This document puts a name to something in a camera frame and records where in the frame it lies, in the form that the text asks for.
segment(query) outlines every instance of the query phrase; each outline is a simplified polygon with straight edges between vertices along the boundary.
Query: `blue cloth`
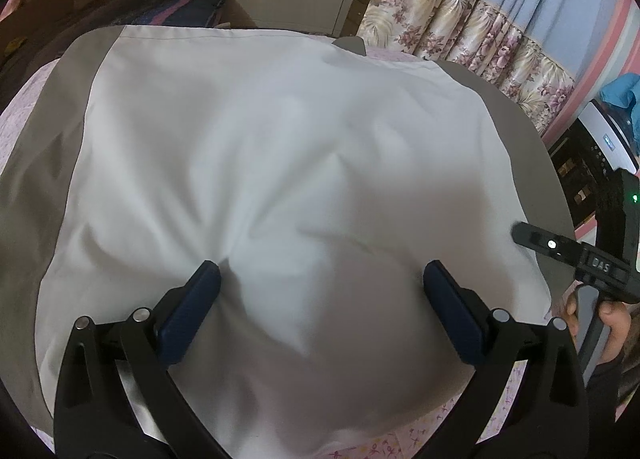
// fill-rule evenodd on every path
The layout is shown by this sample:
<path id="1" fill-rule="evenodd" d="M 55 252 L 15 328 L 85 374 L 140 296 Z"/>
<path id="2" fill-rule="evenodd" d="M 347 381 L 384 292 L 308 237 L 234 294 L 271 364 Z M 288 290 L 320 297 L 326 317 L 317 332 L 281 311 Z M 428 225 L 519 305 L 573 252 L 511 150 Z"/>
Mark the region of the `blue cloth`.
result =
<path id="1" fill-rule="evenodd" d="M 600 99 L 626 109 L 631 117 L 636 144 L 640 144 L 640 74 L 626 73 L 600 89 Z"/>

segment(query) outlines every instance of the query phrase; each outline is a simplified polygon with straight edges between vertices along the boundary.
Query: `finger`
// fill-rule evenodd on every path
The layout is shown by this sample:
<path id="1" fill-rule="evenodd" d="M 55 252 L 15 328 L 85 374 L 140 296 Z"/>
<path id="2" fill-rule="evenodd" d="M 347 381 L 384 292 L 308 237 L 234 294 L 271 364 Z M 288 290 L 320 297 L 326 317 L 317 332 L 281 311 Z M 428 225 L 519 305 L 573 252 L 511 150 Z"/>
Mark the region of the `finger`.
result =
<path id="1" fill-rule="evenodd" d="M 607 363 L 620 354 L 626 336 L 629 334 L 631 316 L 622 302 L 602 302 L 599 314 L 603 323 L 611 327 L 609 339 L 599 362 Z"/>
<path id="2" fill-rule="evenodd" d="M 569 333 L 574 339 L 578 335 L 578 317 L 574 315 L 568 315 L 566 313 L 562 314 L 562 319 L 566 322 L 567 327 L 569 327 Z"/>
<path id="3" fill-rule="evenodd" d="M 564 307 L 564 311 L 568 315 L 572 315 L 575 313 L 575 310 L 577 307 L 578 307 L 578 302 L 575 299 L 574 293 L 571 293 L 571 295 L 569 295 L 569 298 L 566 300 L 566 306 Z"/>

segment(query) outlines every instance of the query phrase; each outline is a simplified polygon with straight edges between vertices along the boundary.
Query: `white fabric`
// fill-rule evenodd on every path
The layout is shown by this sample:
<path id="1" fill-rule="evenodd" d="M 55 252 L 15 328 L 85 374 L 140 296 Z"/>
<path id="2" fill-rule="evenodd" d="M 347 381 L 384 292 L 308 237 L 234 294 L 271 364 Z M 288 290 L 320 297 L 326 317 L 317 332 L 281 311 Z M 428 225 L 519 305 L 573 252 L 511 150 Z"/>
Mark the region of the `white fabric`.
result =
<path id="1" fill-rule="evenodd" d="M 422 293 L 430 260 L 542 321 L 544 279 L 510 240 L 524 219 L 482 100 L 432 62 L 127 26 L 92 86 L 38 298 L 45 399 L 75 318 L 152 307 L 211 259 L 221 296 L 171 369 L 207 428 L 234 459 L 361 443 L 470 377 Z"/>

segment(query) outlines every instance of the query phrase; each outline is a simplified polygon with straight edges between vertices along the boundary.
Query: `appliance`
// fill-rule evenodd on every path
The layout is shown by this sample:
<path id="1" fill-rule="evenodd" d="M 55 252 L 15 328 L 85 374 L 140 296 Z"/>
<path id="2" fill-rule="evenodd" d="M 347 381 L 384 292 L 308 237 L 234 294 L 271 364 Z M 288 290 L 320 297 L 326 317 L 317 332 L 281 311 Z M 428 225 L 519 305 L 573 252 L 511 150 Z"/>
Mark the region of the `appliance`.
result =
<path id="1" fill-rule="evenodd" d="M 638 147 L 628 113 L 591 100 L 549 150 L 574 228 L 596 210 L 596 195 L 614 170 L 640 169 Z"/>

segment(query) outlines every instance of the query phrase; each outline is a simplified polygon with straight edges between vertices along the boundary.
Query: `gray fabric border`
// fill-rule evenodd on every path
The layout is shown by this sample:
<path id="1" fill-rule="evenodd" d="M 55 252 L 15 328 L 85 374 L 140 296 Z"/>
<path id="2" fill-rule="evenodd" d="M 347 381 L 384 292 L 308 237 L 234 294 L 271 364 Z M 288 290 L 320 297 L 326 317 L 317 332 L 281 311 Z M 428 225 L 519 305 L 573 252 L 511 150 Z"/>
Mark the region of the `gray fabric border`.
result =
<path id="1" fill-rule="evenodd" d="M 500 90 L 466 67 L 453 62 L 436 63 L 455 81 L 482 98 L 511 159 L 513 184 L 529 223 L 575 240 L 574 224 L 556 169 L 527 115 Z M 573 283 L 574 269 L 545 255 L 536 254 L 536 258 L 552 302 L 556 302 Z"/>
<path id="2" fill-rule="evenodd" d="M 0 378 L 30 425 L 53 435 L 34 324 L 56 247 L 95 75 L 124 26 L 76 39 L 47 79 L 0 178 Z"/>

